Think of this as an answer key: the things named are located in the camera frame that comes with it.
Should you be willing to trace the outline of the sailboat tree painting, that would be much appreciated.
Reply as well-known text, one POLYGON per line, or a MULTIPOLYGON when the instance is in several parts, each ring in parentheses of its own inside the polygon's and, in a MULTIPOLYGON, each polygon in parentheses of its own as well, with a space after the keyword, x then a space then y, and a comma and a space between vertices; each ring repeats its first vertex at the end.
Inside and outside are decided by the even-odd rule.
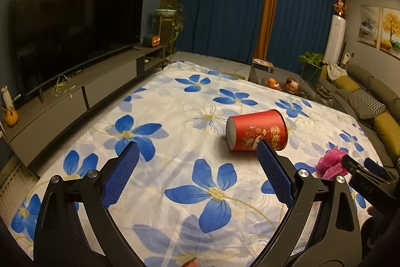
POLYGON ((400 13, 391 8, 382 9, 380 50, 399 59, 400 13))

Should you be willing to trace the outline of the blue curtains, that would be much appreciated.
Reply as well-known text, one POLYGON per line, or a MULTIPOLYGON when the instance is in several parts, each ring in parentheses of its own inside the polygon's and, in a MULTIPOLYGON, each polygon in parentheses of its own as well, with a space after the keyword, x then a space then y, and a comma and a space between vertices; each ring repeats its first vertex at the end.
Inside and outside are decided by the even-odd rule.
MULTIPOLYGON (((180 0, 186 23, 178 49, 250 63, 260 30, 264 0, 180 0)), ((322 54, 328 42, 335 0, 277 0, 266 60, 299 73, 305 52, 322 54)))

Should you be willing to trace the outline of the small left painting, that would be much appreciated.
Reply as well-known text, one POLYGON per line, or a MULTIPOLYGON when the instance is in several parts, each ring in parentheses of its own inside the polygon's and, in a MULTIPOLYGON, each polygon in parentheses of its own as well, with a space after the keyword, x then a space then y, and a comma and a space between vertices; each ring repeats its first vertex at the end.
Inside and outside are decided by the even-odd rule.
POLYGON ((380 8, 378 6, 361 6, 360 25, 357 41, 376 47, 380 24, 380 8))

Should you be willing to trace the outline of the grey sectional sofa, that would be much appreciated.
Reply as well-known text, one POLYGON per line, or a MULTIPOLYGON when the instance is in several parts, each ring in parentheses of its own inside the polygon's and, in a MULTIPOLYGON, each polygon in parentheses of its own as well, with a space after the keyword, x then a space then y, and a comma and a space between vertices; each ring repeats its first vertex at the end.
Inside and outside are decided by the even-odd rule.
POLYGON ((356 64, 342 72, 325 65, 319 89, 333 99, 334 109, 357 121, 383 165, 394 167, 399 160, 399 96, 356 64))

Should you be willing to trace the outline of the grey cushion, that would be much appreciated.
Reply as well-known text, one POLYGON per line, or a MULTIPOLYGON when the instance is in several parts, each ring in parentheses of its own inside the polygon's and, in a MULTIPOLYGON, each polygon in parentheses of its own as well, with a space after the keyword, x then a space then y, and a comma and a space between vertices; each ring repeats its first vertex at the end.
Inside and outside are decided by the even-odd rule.
POLYGON ((375 117, 375 112, 354 93, 344 89, 339 89, 336 93, 352 108, 358 119, 370 120, 375 117))

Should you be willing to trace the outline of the mustard cushion far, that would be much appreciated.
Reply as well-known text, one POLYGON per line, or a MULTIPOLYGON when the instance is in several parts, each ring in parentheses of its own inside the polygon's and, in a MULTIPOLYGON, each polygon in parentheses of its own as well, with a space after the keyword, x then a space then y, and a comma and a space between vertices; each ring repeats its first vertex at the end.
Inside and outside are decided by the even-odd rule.
POLYGON ((354 91, 360 89, 360 86, 354 80, 352 80, 349 76, 341 76, 338 79, 335 79, 333 81, 333 84, 338 89, 346 90, 348 92, 354 92, 354 91))

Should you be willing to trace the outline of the plant on stand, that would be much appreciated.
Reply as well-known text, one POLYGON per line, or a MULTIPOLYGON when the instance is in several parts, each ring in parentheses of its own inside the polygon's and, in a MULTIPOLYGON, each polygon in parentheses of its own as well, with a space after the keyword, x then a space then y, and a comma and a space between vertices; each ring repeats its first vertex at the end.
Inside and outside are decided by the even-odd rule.
POLYGON ((160 36, 165 54, 172 57, 176 52, 176 42, 185 27, 186 10, 181 4, 162 3, 152 14, 152 32, 160 36))

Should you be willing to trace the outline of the white standing air conditioner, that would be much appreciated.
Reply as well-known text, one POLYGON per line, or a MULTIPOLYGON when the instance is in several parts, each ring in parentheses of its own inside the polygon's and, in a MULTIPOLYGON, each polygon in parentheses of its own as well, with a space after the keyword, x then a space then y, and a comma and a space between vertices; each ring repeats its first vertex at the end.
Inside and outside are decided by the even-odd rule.
POLYGON ((332 16, 331 28, 323 57, 325 63, 336 64, 338 62, 345 39, 346 25, 346 20, 341 16, 332 16))

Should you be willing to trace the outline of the pink plastic bag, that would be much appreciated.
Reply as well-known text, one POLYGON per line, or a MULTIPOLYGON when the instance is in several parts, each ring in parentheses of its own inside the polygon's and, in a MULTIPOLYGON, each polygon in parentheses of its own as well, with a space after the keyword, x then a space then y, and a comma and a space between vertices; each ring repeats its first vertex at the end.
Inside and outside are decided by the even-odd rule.
POLYGON ((320 179, 333 180, 335 177, 348 174, 347 170, 343 167, 343 157, 347 152, 333 147, 333 149, 326 152, 326 154, 318 160, 316 165, 316 174, 320 179))

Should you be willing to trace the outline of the red cylindrical gift box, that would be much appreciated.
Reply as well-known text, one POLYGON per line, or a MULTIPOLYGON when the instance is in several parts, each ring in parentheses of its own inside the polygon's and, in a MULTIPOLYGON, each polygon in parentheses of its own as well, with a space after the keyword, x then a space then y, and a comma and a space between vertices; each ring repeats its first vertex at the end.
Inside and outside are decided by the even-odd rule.
POLYGON ((226 140, 232 151, 255 151, 262 140, 275 150, 283 150, 288 142, 288 128, 283 115, 275 109, 235 115, 227 119, 226 140))

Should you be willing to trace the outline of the artificial flowers on conditioner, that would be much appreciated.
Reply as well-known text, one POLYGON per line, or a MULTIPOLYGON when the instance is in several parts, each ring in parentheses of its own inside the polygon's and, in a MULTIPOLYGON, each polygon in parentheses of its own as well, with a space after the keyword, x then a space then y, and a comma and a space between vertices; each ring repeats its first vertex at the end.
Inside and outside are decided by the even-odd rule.
POLYGON ((344 18, 349 11, 349 5, 343 0, 335 0, 333 10, 337 16, 344 18))

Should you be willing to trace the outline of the mustard cushion near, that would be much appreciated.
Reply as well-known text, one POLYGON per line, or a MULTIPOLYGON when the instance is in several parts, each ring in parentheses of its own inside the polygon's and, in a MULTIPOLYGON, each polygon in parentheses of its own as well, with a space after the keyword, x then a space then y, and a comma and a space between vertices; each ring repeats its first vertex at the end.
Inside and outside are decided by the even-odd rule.
POLYGON ((387 112, 382 113, 373 120, 373 130, 392 158, 399 157, 400 127, 396 120, 387 112))

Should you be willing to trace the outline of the orange curtain strip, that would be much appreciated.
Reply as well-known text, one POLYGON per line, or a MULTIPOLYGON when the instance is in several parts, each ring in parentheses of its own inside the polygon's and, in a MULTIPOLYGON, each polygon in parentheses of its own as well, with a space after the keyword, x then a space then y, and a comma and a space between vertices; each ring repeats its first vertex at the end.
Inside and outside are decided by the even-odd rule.
POLYGON ((264 0, 262 17, 260 21, 260 30, 253 54, 255 59, 267 59, 267 52, 269 48, 269 42, 271 40, 276 7, 277 0, 264 0))

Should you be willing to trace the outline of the black flat television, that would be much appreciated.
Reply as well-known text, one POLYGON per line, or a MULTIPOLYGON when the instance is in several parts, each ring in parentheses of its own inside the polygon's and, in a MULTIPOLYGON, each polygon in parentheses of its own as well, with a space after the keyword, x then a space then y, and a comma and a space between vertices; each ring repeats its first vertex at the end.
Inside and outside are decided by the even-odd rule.
POLYGON ((140 41, 144 0, 15 0, 13 57, 27 99, 76 68, 140 41))

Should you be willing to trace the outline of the grey TV cabinet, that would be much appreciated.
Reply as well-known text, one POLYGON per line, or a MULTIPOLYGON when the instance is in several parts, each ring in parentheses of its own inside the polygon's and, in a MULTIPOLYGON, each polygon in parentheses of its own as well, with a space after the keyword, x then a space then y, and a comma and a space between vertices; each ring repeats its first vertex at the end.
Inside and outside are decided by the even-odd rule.
POLYGON ((5 138, 14 154, 29 167, 83 115, 142 77, 150 69, 163 66, 165 47, 135 46, 70 78, 66 92, 51 89, 17 110, 18 122, 5 127, 5 138))

